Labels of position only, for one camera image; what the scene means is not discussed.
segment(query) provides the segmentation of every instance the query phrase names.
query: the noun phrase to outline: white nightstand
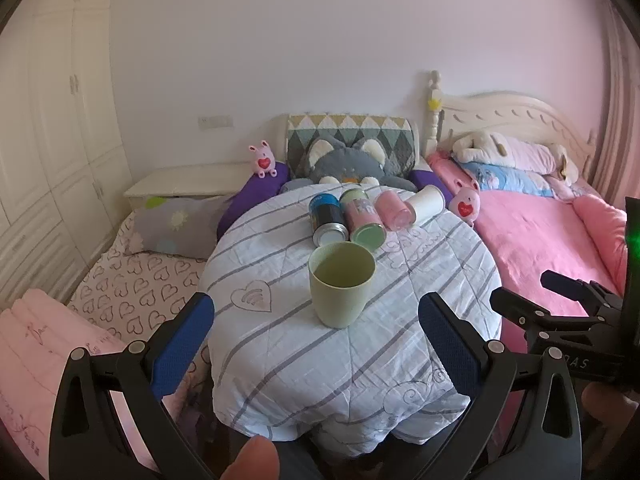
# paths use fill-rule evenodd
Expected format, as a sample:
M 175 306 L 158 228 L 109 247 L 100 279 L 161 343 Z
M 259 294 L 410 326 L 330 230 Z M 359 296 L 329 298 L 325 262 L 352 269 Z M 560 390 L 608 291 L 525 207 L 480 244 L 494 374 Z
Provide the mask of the white nightstand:
M 136 209 L 150 196 L 228 195 L 240 191 L 252 174 L 248 162 L 162 168 L 135 183 L 124 196 Z

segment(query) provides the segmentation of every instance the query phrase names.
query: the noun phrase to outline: striped comforter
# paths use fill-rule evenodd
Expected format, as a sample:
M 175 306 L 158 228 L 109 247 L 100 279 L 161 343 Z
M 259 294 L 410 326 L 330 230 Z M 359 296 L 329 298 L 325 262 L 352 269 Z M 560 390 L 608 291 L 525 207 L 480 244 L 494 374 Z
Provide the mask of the striped comforter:
M 424 443 L 464 411 L 417 318 L 437 291 L 485 338 L 499 338 L 489 295 L 500 286 L 478 235 L 444 211 L 389 233 L 374 254 L 374 295 L 345 330 L 314 313 L 306 263 L 313 251 L 308 203 L 353 184 L 318 184 L 274 197 L 238 219 L 207 262 L 200 290 L 216 305 L 209 335 L 213 405 L 247 435 L 293 440 L 312 431 L 321 447 L 371 452 L 388 433 Z M 367 190 L 375 199 L 385 187 Z M 407 197 L 410 192 L 403 191 Z

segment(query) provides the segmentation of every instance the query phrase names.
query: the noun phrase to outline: pink bunny plush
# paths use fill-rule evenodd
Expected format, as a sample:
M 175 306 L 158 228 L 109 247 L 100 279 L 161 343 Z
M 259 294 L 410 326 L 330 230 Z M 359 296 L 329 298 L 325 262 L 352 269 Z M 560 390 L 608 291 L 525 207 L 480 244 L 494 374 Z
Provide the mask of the pink bunny plush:
M 276 158 L 273 156 L 273 152 L 266 140 L 262 141 L 260 148 L 249 146 L 249 149 L 255 153 L 254 173 L 260 178 L 264 178 L 265 171 L 268 171 L 271 176 L 277 176 Z
M 460 190 L 451 202 L 449 202 L 449 211 L 473 227 L 480 213 L 480 186 L 478 186 L 478 181 L 475 179 L 472 180 L 472 187 L 467 187 L 457 178 L 454 180 L 454 184 L 458 186 Z

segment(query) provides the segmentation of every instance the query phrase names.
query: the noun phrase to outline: pink cup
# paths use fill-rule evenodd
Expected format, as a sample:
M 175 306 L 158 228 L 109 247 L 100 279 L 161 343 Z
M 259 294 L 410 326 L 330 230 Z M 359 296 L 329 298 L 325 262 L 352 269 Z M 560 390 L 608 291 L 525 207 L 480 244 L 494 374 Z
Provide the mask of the pink cup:
M 412 213 L 395 191 L 383 191 L 376 200 L 376 211 L 390 231 L 404 229 L 412 222 Z

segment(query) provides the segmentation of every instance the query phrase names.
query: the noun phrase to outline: blue can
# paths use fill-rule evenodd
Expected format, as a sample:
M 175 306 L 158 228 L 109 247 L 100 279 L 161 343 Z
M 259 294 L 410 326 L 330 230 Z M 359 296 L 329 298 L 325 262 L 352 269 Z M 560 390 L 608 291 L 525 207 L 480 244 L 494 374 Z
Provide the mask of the blue can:
M 309 202 L 309 215 L 314 230 L 316 247 L 332 242 L 344 242 L 349 238 L 340 201 L 330 193 L 320 193 Z

